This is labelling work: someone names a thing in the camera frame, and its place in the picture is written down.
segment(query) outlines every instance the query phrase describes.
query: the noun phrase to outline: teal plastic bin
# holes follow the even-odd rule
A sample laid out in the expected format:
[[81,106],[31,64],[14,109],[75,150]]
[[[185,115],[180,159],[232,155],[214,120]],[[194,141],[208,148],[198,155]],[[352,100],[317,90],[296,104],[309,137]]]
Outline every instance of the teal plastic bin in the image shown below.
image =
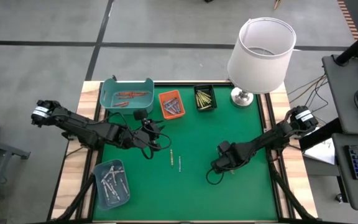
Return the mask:
[[[119,99],[119,92],[123,91],[146,91],[149,94],[135,96],[131,99]],[[100,95],[100,105],[106,110],[115,113],[133,114],[135,110],[146,109],[148,113],[153,110],[154,82],[147,78],[145,82],[117,82],[112,78],[104,81]],[[128,101],[126,107],[113,107],[116,103]]]

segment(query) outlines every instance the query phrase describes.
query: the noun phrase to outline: silver lamp base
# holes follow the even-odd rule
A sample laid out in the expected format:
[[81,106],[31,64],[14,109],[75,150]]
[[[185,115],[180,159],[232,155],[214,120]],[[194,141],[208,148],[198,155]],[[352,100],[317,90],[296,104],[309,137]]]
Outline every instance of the silver lamp base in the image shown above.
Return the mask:
[[230,100],[235,107],[245,108],[252,103],[254,95],[252,93],[246,93],[240,88],[235,87],[231,91]]

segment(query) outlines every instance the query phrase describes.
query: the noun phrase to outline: white lamp shade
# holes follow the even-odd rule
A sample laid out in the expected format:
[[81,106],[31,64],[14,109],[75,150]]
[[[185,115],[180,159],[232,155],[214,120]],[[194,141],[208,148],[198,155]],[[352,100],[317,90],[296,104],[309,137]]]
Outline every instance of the white lamp shade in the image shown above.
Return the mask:
[[229,79],[249,93],[275,90],[284,81],[295,42],[295,31],[281,20],[248,20],[227,65]]

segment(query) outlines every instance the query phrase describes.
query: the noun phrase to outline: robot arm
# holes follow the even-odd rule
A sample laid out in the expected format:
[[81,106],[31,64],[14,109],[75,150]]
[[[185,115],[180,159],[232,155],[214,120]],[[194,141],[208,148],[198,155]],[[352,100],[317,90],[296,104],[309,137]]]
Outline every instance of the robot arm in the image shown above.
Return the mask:
[[146,110],[135,111],[134,116],[136,120],[141,121],[142,127],[131,130],[130,127],[123,124],[111,124],[104,121],[95,122],[69,111],[57,101],[39,100],[31,119],[32,124],[38,127],[43,125],[57,126],[65,131],[62,133],[65,138],[68,138],[69,135],[74,135],[82,145],[92,149],[102,147],[104,144],[111,144],[120,149],[130,149],[132,147],[144,149],[150,147],[152,154],[153,151],[162,149],[155,142],[160,135],[164,135],[160,133],[164,127],[159,128],[157,126],[157,123],[161,121],[147,119]]
[[218,146],[219,158],[211,163],[215,173],[238,169],[246,165],[256,152],[263,148],[284,148],[294,134],[301,136],[312,132],[318,122],[306,106],[297,106],[287,112],[285,119],[276,127],[250,142],[232,143],[224,141]]

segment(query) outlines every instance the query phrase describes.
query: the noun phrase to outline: green table surface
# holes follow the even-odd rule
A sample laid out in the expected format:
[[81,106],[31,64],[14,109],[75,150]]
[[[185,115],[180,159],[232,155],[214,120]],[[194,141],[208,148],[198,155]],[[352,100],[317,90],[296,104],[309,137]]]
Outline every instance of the green table surface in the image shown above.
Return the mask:
[[[229,100],[232,88],[215,86],[218,108],[199,112],[192,86],[156,86],[149,118],[163,120],[158,94],[171,90],[179,90],[186,111],[181,118],[161,123],[166,125],[163,133],[170,136],[172,145],[156,152],[151,160],[145,159],[140,149],[122,150],[106,145],[103,162],[120,159],[124,163],[131,198],[110,210],[96,206],[93,220],[276,220],[265,150],[260,150],[235,174],[225,173],[219,185],[210,185],[205,178],[211,161],[218,158],[219,143],[246,142],[262,134],[256,100],[246,109],[235,108]],[[133,116],[125,117],[131,128],[140,126]],[[123,123],[119,116],[110,121]],[[160,137],[158,142],[164,146],[168,141]],[[173,150],[173,167],[169,149]],[[214,172],[210,174],[211,181],[219,178]]]

